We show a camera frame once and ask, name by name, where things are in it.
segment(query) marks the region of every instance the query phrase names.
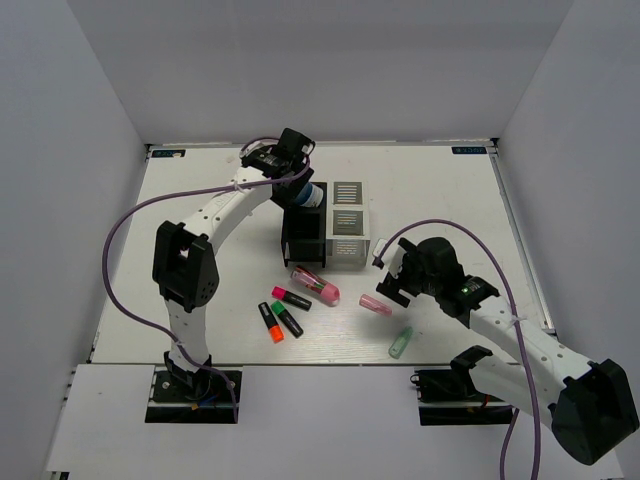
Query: orange highlighter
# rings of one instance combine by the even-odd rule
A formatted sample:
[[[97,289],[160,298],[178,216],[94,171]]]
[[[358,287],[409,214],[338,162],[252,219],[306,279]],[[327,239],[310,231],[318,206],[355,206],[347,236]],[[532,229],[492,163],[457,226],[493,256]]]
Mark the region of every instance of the orange highlighter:
[[[284,340],[284,333],[282,333],[276,317],[274,317],[273,313],[271,313],[269,304],[267,302],[262,302],[260,305],[258,305],[258,310],[260,310],[262,319],[269,329],[269,334],[271,335],[273,343],[278,343]]]

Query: pink highlighter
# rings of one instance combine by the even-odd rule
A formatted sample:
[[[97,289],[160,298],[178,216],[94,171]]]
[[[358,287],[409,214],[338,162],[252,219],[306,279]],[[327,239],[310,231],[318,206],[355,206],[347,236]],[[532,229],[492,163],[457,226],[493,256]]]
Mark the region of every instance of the pink highlighter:
[[[319,294],[320,297],[331,306],[334,306],[338,303],[338,300],[340,300],[340,290],[338,290],[338,287],[305,270],[300,265],[291,272],[291,278],[309,290]]]
[[[360,297],[360,306],[371,310],[372,312],[379,313],[380,315],[385,315],[387,317],[391,316],[391,307],[385,305],[382,302],[379,302],[373,297],[369,295],[362,295]]]

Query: white wall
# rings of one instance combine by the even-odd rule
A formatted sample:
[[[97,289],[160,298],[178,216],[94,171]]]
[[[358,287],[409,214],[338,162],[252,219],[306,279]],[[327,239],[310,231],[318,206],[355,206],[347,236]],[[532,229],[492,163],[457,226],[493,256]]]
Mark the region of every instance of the white wall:
[[[502,133],[571,0],[69,0],[147,143]]]
[[[501,157],[564,342],[627,371],[640,408],[640,3],[577,1]],[[640,479],[640,434],[618,449]]]
[[[104,300],[100,250],[144,147],[63,0],[0,14],[0,468],[39,478]]]

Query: white cable tie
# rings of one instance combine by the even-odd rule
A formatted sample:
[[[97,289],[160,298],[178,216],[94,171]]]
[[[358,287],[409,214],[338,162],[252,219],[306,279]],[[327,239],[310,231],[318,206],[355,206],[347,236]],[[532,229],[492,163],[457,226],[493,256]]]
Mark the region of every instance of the white cable tie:
[[[244,188],[242,188],[242,187],[240,186],[240,184],[238,184],[238,179],[237,179],[237,178],[234,178],[234,179],[233,179],[233,189],[234,189],[236,192],[242,192],[242,193],[244,193],[244,192],[245,192]]]

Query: green marker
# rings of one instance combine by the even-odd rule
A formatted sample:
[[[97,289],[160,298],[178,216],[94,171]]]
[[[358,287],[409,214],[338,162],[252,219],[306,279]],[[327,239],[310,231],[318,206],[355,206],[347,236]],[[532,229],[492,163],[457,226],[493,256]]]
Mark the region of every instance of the green marker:
[[[411,336],[413,335],[413,328],[407,327],[405,328],[398,338],[395,339],[391,347],[389,347],[389,355],[391,357],[398,360],[402,356],[402,352],[409,345],[409,340],[411,340]]]

